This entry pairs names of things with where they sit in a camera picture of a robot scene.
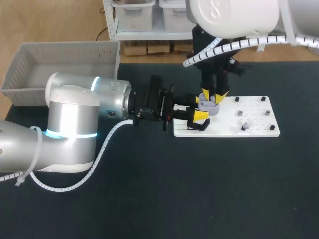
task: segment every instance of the gray storage basket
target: gray storage basket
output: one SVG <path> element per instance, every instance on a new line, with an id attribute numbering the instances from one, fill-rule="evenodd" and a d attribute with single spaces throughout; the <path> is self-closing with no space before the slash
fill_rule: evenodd
<path id="1" fill-rule="evenodd" d="M 120 43 L 23 43 L 4 77 L 0 92 L 15 106 L 43 106 L 45 86 L 55 72 L 116 79 Z"/>

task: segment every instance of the screw hole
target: screw hole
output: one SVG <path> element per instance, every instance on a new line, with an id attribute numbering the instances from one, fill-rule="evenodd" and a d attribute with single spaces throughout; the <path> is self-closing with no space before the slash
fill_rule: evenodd
<path id="1" fill-rule="evenodd" d="M 115 112 L 110 111 L 110 112 L 109 112 L 109 116 L 111 116 L 111 117 L 115 116 Z"/>

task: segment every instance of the white pegboard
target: white pegboard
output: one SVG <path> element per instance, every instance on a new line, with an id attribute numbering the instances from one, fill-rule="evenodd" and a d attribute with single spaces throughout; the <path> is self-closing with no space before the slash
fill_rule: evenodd
<path id="1" fill-rule="evenodd" d="M 278 137 L 280 134 L 277 121 L 271 107 L 269 98 L 266 96 L 239 96 L 226 97 L 220 103 L 218 115 L 210 116 L 210 125 L 204 132 L 189 130 L 184 120 L 174 119 L 174 135 L 176 137 L 210 137 L 210 138 L 245 138 L 245 137 Z M 176 105 L 175 110 L 185 110 L 186 106 Z M 241 127 L 248 123 L 250 129 L 242 131 Z"/>

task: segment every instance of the white cable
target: white cable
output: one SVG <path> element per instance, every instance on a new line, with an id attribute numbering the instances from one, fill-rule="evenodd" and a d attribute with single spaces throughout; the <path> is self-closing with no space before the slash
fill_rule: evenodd
<path id="1" fill-rule="evenodd" d="M 31 130 L 35 129 L 37 131 L 37 133 L 38 133 L 38 144 L 37 144 L 37 147 L 36 147 L 36 150 L 35 150 L 35 154 L 34 154 L 34 158 L 33 158 L 33 161 L 31 163 L 30 167 L 28 168 L 28 170 L 23 175 L 20 175 L 18 177 L 18 181 L 15 184 L 16 186 L 20 186 L 21 183 L 25 182 L 25 178 L 32 172 L 32 170 L 36 166 L 36 164 L 37 164 L 37 162 L 39 160 L 39 156 L 40 156 L 40 151 L 41 151 L 42 141 L 43 141 L 42 130 L 39 127 L 35 127 L 35 126 L 32 126 L 30 129 Z"/>
<path id="2" fill-rule="evenodd" d="M 296 37 L 296 41 L 298 45 L 300 46 L 307 46 L 312 48 L 319 48 L 319 41 L 315 39 L 309 39 L 309 38 L 302 38 L 302 37 Z M 195 63 L 198 63 L 200 61 L 206 60 L 208 58 L 221 55 L 226 52 L 235 51 L 239 49 L 244 49 L 248 47 L 253 46 L 259 46 L 259 45 L 271 45 L 271 44 L 288 44 L 287 37 L 286 36 L 267 36 L 267 37 L 259 37 L 259 38 L 248 38 L 245 40 L 232 42 L 230 44 L 226 44 L 223 46 L 216 47 L 212 50 L 208 50 L 206 53 L 202 53 L 199 56 L 199 61 L 194 61 L 188 59 L 184 61 L 184 67 L 191 66 Z"/>
<path id="3" fill-rule="evenodd" d="M 200 62 L 201 61 L 201 55 L 205 54 L 207 51 L 214 49 L 221 41 L 223 38 L 216 38 L 215 40 L 212 41 L 206 48 L 204 48 L 201 52 L 197 53 L 195 56 L 189 58 L 187 61 L 194 62 L 193 64 Z"/>
<path id="4" fill-rule="evenodd" d="M 13 174 L 9 174 L 9 175 L 0 177 L 0 182 L 6 181 L 6 180 L 9 180 L 9 179 L 12 179 L 12 178 L 19 177 L 22 174 L 23 174 L 23 172 L 17 172 L 17 173 L 13 173 Z"/>
<path id="5" fill-rule="evenodd" d="M 46 190 L 49 190 L 49 191 L 52 191 L 52 192 L 67 192 L 67 191 L 71 191 L 71 190 L 74 190 L 78 187 L 80 187 L 83 183 L 85 183 L 89 178 L 90 176 L 93 174 L 96 166 L 98 165 L 102 155 L 103 155 L 103 152 L 108 144 L 108 142 L 110 141 L 110 138 L 112 137 L 112 135 L 114 134 L 114 132 L 124 126 L 124 125 L 127 125 L 127 124 L 132 124 L 133 125 L 133 121 L 132 120 L 125 120 L 125 121 L 122 121 L 120 123 L 118 123 L 117 125 L 115 125 L 113 127 L 113 129 L 109 132 L 108 136 L 106 137 L 103 145 L 102 145 L 102 148 L 95 160 L 95 162 L 93 163 L 90 171 L 87 173 L 87 175 L 80 181 L 78 182 L 77 184 L 74 184 L 73 186 L 70 186 L 70 187 L 67 187 L 67 188 L 53 188 L 53 187 L 49 187 L 47 185 L 45 185 L 44 183 L 42 183 L 36 176 L 33 172 L 30 173 L 32 179 L 36 182 L 36 184 L 38 184 L 40 187 L 46 189 Z"/>
<path id="6" fill-rule="evenodd" d="M 40 155 L 40 150 L 41 150 L 41 146 L 42 146 L 42 131 L 39 127 L 35 127 L 32 126 L 30 128 L 31 130 L 36 129 L 37 133 L 38 133 L 38 144 L 35 150 L 35 154 L 34 154 L 34 158 L 33 161 L 30 165 L 30 167 L 28 168 L 28 170 L 26 172 L 17 172 L 17 173 L 13 173 L 13 174 L 9 174 L 3 177 L 0 177 L 0 182 L 12 179 L 12 178 L 16 178 L 18 177 L 18 182 L 15 184 L 16 186 L 20 186 L 21 183 L 24 183 L 25 178 L 31 173 L 31 171 L 34 169 L 34 167 L 36 166 L 36 163 L 39 160 L 39 155 Z"/>
<path id="7" fill-rule="evenodd" d="M 298 42 L 295 38 L 293 22 L 291 19 L 290 8 L 288 0 L 278 0 L 281 18 L 283 20 L 287 39 L 292 46 L 297 46 Z"/>

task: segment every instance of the cable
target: cable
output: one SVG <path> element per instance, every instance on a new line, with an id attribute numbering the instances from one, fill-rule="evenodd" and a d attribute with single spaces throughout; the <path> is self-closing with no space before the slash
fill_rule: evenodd
<path id="1" fill-rule="evenodd" d="M 35 150 L 35 154 L 34 154 L 34 158 L 33 161 L 30 165 L 30 167 L 28 168 L 28 170 L 26 172 L 17 172 L 17 173 L 13 173 L 13 174 L 9 174 L 7 176 L 4 177 L 0 177 L 0 182 L 12 179 L 12 178 L 16 178 L 18 177 L 18 182 L 15 184 L 16 186 L 20 186 L 21 183 L 24 183 L 25 178 L 30 174 L 30 172 L 34 169 L 34 167 L 36 166 L 36 163 L 39 160 L 39 155 L 40 155 L 40 150 L 41 150 L 41 146 L 42 146 L 42 131 L 39 127 L 35 127 L 32 126 L 30 128 L 31 130 L 36 129 L 37 133 L 38 133 L 38 144 Z"/>
<path id="2" fill-rule="evenodd" d="M 195 58 L 197 59 L 200 56 L 200 54 L 203 54 L 208 50 L 214 49 L 222 40 L 223 40 L 223 38 L 216 38 L 215 40 L 212 41 L 212 43 L 210 43 L 207 47 L 205 47 L 201 52 L 197 53 L 195 56 L 189 58 L 188 60 L 195 61 L 194 59 Z"/>
<path id="3" fill-rule="evenodd" d="M 39 156 L 40 156 L 40 151 L 41 151 L 41 147 L 42 147 L 42 142 L 43 142 L 43 135 L 42 135 L 42 131 L 39 127 L 35 127 L 32 126 L 30 128 L 31 130 L 36 129 L 37 133 L 38 133 L 38 144 L 35 150 L 35 154 L 34 154 L 34 158 L 33 161 L 30 165 L 30 167 L 28 168 L 28 170 L 21 176 L 18 177 L 18 181 L 15 184 L 16 186 L 20 186 L 21 183 L 24 183 L 25 178 L 32 172 L 32 170 L 34 169 L 34 167 L 36 166 L 38 160 L 39 160 Z"/>
<path id="4" fill-rule="evenodd" d="M 296 41 L 300 46 L 308 46 L 313 48 L 319 48 L 319 41 L 315 39 L 308 39 L 302 37 L 296 37 Z M 184 67 L 191 66 L 208 58 L 221 55 L 226 52 L 235 51 L 239 49 L 244 49 L 253 46 L 259 45 L 271 45 L 271 44 L 288 44 L 286 36 L 267 36 L 267 37 L 259 37 L 259 38 L 248 38 L 245 40 L 232 42 L 230 44 L 222 45 L 216 47 L 212 50 L 208 50 L 199 54 L 198 56 L 194 56 L 186 61 L 184 61 Z"/>
<path id="5" fill-rule="evenodd" d="M 0 177 L 0 182 L 6 181 L 6 180 L 9 180 L 9 179 L 12 179 L 12 178 L 19 177 L 22 174 L 23 174 L 23 172 L 17 172 L 17 173 L 13 173 L 13 174 L 9 174 L 9 175 Z"/>
<path id="6" fill-rule="evenodd" d="M 104 8 L 101 8 L 100 9 L 100 13 L 105 13 L 105 10 L 104 10 Z M 106 29 L 108 29 L 108 27 L 105 27 L 102 31 L 100 31 L 100 33 L 98 34 L 98 36 L 96 37 L 96 41 L 99 39 L 99 36 L 106 30 Z"/>
<path id="7" fill-rule="evenodd" d="M 102 31 L 100 31 L 100 33 L 98 34 L 98 36 L 96 37 L 96 41 L 99 39 L 99 36 L 106 30 L 108 29 L 108 27 L 105 27 Z"/>
<path id="8" fill-rule="evenodd" d="M 85 183 L 89 178 L 90 176 L 93 174 L 94 170 L 96 169 L 98 163 L 100 162 L 100 159 L 104 153 L 104 150 L 106 148 L 106 146 L 108 145 L 112 135 L 115 133 L 115 131 L 124 126 L 124 125 L 127 125 L 127 124 L 131 124 L 133 125 L 133 121 L 132 120 L 125 120 L 125 121 L 122 121 L 122 122 L 119 122 L 117 125 L 115 125 L 113 127 L 113 129 L 109 132 L 108 136 L 106 137 L 103 145 L 102 145 L 102 148 L 95 160 L 95 162 L 93 163 L 90 171 L 87 173 L 87 175 L 80 181 L 78 182 L 77 184 L 74 184 L 73 186 L 70 186 L 70 187 L 67 187 L 67 188 L 53 188 L 53 187 L 50 187 L 48 185 L 45 185 L 44 183 L 42 183 L 36 176 L 33 172 L 30 173 L 32 179 L 35 181 L 36 184 L 38 184 L 40 187 L 46 189 L 46 190 L 49 190 L 49 191 L 52 191 L 52 192 L 68 192 L 68 191 L 71 191 L 71 190 L 74 190 L 78 187 L 80 187 L 83 183 Z"/>

